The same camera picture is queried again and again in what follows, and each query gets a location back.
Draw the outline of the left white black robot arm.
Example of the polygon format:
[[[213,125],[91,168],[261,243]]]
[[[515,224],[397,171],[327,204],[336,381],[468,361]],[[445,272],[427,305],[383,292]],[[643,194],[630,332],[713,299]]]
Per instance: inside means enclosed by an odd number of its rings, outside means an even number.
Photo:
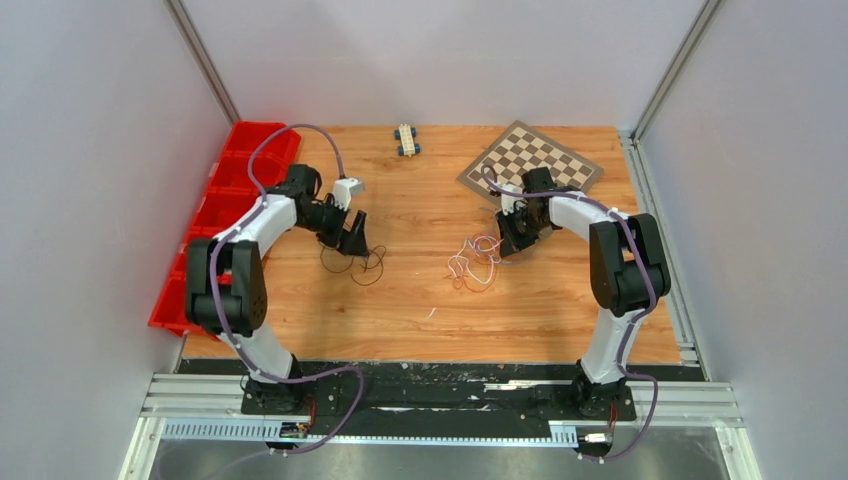
[[[246,392],[282,414],[300,410],[306,399],[296,356],[266,324],[269,308],[263,260],[279,238],[294,228],[315,234],[319,243],[348,257],[369,256],[364,233],[367,215],[346,222],[362,180],[337,179],[318,196],[319,172],[307,165],[289,168],[283,182],[263,186],[252,207],[214,237],[187,248],[184,310],[187,319],[228,345],[248,371]]]

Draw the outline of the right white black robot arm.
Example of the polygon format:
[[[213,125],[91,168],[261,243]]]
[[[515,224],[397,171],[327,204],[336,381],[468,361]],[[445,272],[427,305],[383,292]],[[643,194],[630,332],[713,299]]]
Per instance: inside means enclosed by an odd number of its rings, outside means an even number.
[[[636,333],[671,288],[658,222],[559,185],[545,167],[523,174],[519,186],[496,182],[491,165],[481,172],[501,200],[495,215],[501,256],[534,246],[545,231],[568,230],[588,244],[590,287],[599,310],[566,403],[584,418],[596,417],[622,398],[632,376],[626,362]]]

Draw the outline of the wooden chessboard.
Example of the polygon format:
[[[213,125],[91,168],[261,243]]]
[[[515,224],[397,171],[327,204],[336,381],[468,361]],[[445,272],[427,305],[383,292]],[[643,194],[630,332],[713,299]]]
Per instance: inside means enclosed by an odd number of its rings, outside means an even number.
[[[457,177],[457,181],[491,204],[501,207],[498,195],[489,189],[482,167],[494,168],[496,182],[523,185],[522,175],[545,167],[558,186],[570,186],[586,193],[601,178],[604,169],[575,150],[541,131],[515,121],[492,141]]]

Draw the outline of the red plastic bin row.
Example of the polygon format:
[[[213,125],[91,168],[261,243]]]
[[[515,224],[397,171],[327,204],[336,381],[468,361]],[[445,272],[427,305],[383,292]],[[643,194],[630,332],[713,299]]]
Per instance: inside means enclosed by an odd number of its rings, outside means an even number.
[[[247,175],[247,163],[256,148],[283,123],[236,123],[211,167],[205,190],[179,244],[160,295],[149,316],[148,326],[180,338],[185,333],[202,333],[184,315],[188,244],[197,238],[212,237],[235,223],[253,205],[257,187]]]

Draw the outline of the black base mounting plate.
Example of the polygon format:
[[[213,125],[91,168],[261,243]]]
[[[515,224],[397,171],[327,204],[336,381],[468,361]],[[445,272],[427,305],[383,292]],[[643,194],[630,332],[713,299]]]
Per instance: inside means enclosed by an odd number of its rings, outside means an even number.
[[[303,402],[285,412],[254,400],[242,376],[245,414],[304,416],[310,434],[373,437],[541,438],[552,421],[632,421],[633,398],[592,418],[566,403],[578,374],[574,364],[362,362],[347,372],[340,362],[304,361]]]

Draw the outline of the aluminium frame rail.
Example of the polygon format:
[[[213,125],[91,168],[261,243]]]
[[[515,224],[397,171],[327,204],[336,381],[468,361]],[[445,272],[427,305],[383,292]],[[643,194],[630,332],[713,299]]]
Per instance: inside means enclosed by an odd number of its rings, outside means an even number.
[[[732,389],[715,382],[631,381],[620,398],[582,415],[566,380],[497,382],[333,374],[309,384],[298,407],[263,400],[236,375],[158,374],[148,389],[120,475],[146,479],[166,437],[299,445],[338,444],[566,448],[603,461],[599,449],[635,454],[662,429],[712,430],[733,479],[759,467]]]

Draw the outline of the left corner aluminium post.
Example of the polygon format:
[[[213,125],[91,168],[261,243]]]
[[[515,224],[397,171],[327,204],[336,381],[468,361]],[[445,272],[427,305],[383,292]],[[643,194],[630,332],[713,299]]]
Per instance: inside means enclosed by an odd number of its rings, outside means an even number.
[[[186,3],[182,0],[164,0],[163,4],[168,10],[173,23],[190,51],[225,119],[231,125],[240,121],[241,116],[238,109],[227,91]]]

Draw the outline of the corner aluminium post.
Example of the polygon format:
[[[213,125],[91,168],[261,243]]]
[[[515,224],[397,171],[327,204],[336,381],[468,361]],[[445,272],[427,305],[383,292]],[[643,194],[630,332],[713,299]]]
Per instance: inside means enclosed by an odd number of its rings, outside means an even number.
[[[173,23],[190,51],[225,119],[231,125],[240,121],[241,116],[238,109],[227,91],[186,3],[182,0],[164,0],[163,4],[168,10]]]
[[[696,49],[709,30],[716,15],[723,7],[723,0],[706,0],[701,3],[695,18],[672,56],[664,74],[658,82],[635,127],[631,130],[631,141],[641,142],[655,122],[678,78],[690,62]]]

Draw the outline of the right corner aluminium post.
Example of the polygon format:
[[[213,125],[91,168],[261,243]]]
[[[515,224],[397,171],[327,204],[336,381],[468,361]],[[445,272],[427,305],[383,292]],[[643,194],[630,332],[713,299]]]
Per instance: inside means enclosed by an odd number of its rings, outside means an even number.
[[[690,62],[696,49],[709,30],[716,15],[723,7],[723,0],[706,0],[701,3],[695,18],[672,56],[664,74],[658,82],[635,127],[631,130],[631,141],[641,142],[655,122],[678,78]]]

